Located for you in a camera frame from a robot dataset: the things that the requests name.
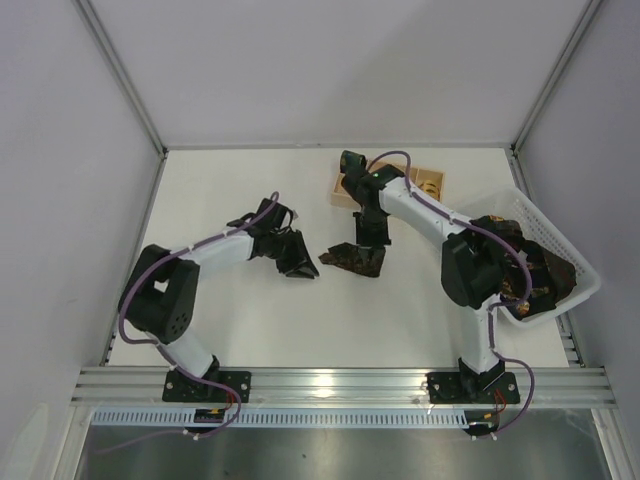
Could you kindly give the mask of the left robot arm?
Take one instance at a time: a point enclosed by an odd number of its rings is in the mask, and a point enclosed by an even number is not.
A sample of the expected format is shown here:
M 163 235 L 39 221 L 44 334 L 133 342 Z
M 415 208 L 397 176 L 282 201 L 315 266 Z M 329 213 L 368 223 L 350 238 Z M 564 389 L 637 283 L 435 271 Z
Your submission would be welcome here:
M 200 281 L 205 275 L 256 258 L 270 259 L 287 278 L 319 276 L 296 212 L 273 193 L 255 212 L 229 221 L 214 235 L 178 249 L 144 247 L 134 265 L 117 311 L 118 335 L 128 345 L 150 345 L 172 370 L 190 381 L 215 386 L 219 362 L 191 328 Z

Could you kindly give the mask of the dark key-patterned tie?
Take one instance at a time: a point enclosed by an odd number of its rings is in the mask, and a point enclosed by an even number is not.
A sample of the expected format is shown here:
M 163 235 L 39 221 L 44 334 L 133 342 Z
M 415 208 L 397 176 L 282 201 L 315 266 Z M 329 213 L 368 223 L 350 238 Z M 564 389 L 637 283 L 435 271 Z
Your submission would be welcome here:
M 324 265 L 368 278 L 378 278 L 386 255 L 384 247 L 362 247 L 343 242 L 329 247 L 319 256 Z

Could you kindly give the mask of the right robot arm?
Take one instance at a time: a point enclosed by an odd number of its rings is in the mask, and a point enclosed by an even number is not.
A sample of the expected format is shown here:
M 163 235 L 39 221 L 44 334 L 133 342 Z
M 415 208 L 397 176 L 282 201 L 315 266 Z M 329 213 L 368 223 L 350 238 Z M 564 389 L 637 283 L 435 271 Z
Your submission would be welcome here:
M 500 307 L 506 255 L 526 264 L 506 240 L 471 218 L 450 210 L 410 179 L 410 169 L 374 169 L 374 161 L 345 150 L 339 160 L 341 186 L 359 205 L 354 214 L 356 250 L 366 265 L 391 245 L 388 219 L 397 218 L 440 250 L 440 280 L 448 298 L 465 310 L 459 369 L 464 386 L 486 389 L 505 372 L 495 351 L 493 310 Z

